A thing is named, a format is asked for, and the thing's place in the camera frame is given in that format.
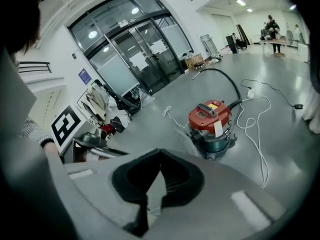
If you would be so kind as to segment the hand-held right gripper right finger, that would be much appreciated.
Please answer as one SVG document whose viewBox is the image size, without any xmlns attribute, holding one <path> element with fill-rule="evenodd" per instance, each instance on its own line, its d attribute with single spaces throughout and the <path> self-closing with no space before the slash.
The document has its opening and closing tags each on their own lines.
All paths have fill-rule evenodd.
<svg viewBox="0 0 320 240">
<path fill-rule="evenodd" d="M 148 239 L 271 239 L 286 210 L 265 189 L 219 162 L 172 151 L 198 166 L 201 192 L 188 204 L 163 208 Z"/>
</svg>

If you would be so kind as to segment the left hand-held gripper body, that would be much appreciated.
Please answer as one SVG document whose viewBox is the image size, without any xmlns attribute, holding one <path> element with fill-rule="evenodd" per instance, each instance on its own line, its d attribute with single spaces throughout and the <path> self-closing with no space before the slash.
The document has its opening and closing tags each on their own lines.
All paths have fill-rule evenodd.
<svg viewBox="0 0 320 240">
<path fill-rule="evenodd" d="M 94 134 L 97 129 L 74 105 L 67 105 L 58 113 L 51 123 L 51 135 L 65 163 L 75 160 L 74 138 L 80 138 L 87 132 Z"/>
</svg>

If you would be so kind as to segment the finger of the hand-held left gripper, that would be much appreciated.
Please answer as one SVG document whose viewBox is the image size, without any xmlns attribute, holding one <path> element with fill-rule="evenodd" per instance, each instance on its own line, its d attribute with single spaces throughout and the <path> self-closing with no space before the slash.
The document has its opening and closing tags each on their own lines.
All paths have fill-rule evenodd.
<svg viewBox="0 0 320 240">
<path fill-rule="evenodd" d="M 107 146 L 106 147 L 92 147 L 92 148 L 89 148 L 88 151 L 93 155 L 97 155 L 97 156 L 105 158 L 105 159 L 112 159 L 112 158 L 117 158 L 117 157 L 128 155 L 128 153 L 125 151 L 110 148 Z"/>
</svg>

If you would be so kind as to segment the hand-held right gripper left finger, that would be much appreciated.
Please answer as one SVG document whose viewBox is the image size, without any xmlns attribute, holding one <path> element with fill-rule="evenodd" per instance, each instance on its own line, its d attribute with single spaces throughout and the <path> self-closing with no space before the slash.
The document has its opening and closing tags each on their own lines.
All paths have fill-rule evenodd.
<svg viewBox="0 0 320 240">
<path fill-rule="evenodd" d="M 64 165 L 63 203 L 78 237 L 160 237 L 159 218 L 123 200 L 112 183 L 120 166 L 155 151 Z"/>
</svg>

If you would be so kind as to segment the person's left forearm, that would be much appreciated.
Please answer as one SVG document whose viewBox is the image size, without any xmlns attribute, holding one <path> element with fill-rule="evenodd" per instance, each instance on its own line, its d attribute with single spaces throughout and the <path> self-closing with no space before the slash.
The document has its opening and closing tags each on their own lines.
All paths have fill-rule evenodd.
<svg viewBox="0 0 320 240">
<path fill-rule="evenodd" d="M 55 154 L 55 155 L 57 155 L 60 158 L 61 162 L 63 164 L 65 163 L 65 159 L 64 159 L 64 157 L 62 155 L 60 155 L 60 152 L 58 151 L 58 148 L 57 148 L 55 142 L 47 143 L 44 147 L 42 147 L 42 149 L 44 150 L 44 152 L 46 154 Z"/>
</svg>

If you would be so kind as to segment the black bag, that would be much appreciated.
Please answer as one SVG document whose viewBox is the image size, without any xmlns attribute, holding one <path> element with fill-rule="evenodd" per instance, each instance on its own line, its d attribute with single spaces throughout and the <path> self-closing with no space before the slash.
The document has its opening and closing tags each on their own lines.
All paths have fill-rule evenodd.
<svg viewBox="0 0 320 240">
<path fill-rule="evenodd" d="M 115 129 L 116 132 L 122 133 L 130 124 L 130 121 L 125 120 L 124 122 L 118 116 L 110 119 L 110 125 Z"/>
</svg>

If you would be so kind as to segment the striped shirt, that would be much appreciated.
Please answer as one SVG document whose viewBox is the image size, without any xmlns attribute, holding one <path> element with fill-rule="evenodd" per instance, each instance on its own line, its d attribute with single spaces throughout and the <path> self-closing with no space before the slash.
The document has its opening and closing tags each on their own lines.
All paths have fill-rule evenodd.
<svg viewBox="0 0 320 240">
<path fill-rule="evenodd" d="M 27 117 L 19 134 L 20 137 L 37 142 L 42 148 L 54 140 L 49 132 L 43 130 L 31 117 Z"/>
</svg>

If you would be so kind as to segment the clothes rack with garments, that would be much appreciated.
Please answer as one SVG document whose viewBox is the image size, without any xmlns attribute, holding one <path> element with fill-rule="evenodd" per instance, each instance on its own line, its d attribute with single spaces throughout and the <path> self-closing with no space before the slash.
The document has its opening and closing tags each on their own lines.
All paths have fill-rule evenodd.
<svg viewBox="0 0 320 240">
<path fill-rule="evenodd" d="M 109 93 L 102 83 L 96 79 L 80 96 L 76 105 L 89 122 L 96 127 L 101 127 L 105 124 L 109 100 Z"/>
</svg>

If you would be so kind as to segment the red vacuum cleaner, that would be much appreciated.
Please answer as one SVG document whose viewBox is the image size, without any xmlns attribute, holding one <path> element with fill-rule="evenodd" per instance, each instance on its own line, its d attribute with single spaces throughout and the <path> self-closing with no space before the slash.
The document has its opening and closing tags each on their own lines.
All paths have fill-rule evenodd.
<svg viewBox="0 0 320 240">
<path fill-rule="evenodd" d="M 188 114 L 189 137 L 206 160 L 220 159 L 231 147 L 231 110 L 219 100 L 199 103 Z"/>
</svg>

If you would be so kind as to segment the transparent umbrella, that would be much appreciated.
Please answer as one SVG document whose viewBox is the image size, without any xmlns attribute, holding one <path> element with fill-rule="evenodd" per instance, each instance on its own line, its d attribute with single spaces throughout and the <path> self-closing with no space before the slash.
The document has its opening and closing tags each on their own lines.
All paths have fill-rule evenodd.
<svg viewBox="0 0 320 240">
<path fill-rule="evenodd" d="M 139 88 L 139 98 L 140 98 L 141 108 L 144 108 L 145 106 L 147 106 L 148 104 L 152 103 L 155 100 L 155 97 L 144 92 L 141 88 Z"/>
</svg>

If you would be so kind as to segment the black metal railing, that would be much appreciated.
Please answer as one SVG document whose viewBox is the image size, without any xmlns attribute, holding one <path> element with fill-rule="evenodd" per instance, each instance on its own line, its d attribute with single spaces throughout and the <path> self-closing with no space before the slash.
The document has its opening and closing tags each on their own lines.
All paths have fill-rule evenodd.
<svg viewBox="0 0 320 240">
<path fill-rule="evenodd" d="M 50 63 L 45 61 L 21 61 L 19 63 L 19 73 L 52 73 Z"/>
</svg>

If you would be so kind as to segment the black framed glass door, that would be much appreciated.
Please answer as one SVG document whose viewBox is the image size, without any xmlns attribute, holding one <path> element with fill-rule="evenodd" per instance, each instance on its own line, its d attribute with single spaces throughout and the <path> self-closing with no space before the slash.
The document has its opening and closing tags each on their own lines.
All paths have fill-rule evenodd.
<svg viewBox="0 0 320 240">
<path fill-rule="evenodd" d="M 180 77 L 193 48 L 159 0 L 106 0 L 68 30 L 102 80 L 124 96 L 139 87 L 153 95 Z"/>
</svg>

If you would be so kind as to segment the cardboard box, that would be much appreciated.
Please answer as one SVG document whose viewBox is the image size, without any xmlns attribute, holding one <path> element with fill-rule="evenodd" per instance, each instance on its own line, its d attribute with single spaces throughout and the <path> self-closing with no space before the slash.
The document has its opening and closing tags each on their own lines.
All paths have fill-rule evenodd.
<svg viewBox="0 0 320 240">
<path fill-rule="evenodd" d="M 190 71 L 202 70 L 205 65 L 205 60 L 201 53 L 185 58 L 184 62 Z"/>
</svg>

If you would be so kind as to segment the black cabinet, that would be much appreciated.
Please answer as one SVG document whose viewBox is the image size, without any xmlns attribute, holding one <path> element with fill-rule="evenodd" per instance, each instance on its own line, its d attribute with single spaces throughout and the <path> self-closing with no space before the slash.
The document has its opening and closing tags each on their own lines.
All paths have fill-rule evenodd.
<svg viewBox="0 0 320 240">
<path fill-rule="evenodd" d="M 233 35 L 228 35 L 225 38 L 226 38 L 227 45 L 230 48 L 231 52 L 233 54 L 237 54 L 238 53 L 238 47 L 237 47 L 237 43 L 236 43 L 236 40 L 235 40 L 234 36 Z"/>
</svg>

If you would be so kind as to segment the long work table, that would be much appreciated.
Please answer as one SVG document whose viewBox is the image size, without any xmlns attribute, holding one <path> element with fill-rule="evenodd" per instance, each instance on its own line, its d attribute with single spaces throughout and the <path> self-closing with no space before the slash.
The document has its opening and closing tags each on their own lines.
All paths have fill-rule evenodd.
<svg viewBox="0 0 320 240">
<path fill-rule="evenodd" d="M 285 40 L 282 40 L 282 39 L 260 40 L 259 44 L 261 45 L 262 53 L 264 55 L 266 54 L 265 45 L 267 45 L 267 44 L 272 44 L 272 45 L 275 44 L 275 45 L 284 46 L 284 51 L 285 52 L 288 50 L 287 42 Z"/>
</svg>

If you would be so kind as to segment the blue wall sign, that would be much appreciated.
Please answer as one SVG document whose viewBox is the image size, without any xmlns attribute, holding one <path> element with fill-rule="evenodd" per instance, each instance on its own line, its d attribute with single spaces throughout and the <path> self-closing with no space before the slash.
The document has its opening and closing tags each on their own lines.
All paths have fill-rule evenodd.
<svg viewBox="0 0 320 240">
<path fill-rule="evenodd" d="M 89 73 L 86 71 L 85 68 L 83 68 L 79 73 L 78 73 L 79 78 L 82 80 L 82 82 L 87 85 L 91 80 L 91 76 Z"/>
</svg>

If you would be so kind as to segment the folded metal frame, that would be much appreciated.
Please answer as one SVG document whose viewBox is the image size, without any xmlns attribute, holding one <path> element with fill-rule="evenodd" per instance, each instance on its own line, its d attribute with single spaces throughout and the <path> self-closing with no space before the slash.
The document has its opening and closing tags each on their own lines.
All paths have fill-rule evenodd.
<svg viewBox="0 0 320 240">
<path fill-rule="evenodd" d="M 216 48 L 212 37 L 209 34 L 203 35 L 200 37 L 200 40 L 202 41 L 206 51 L 213 55 L 216 54 L 218 52 L 218 49 Z"/>
</svg>

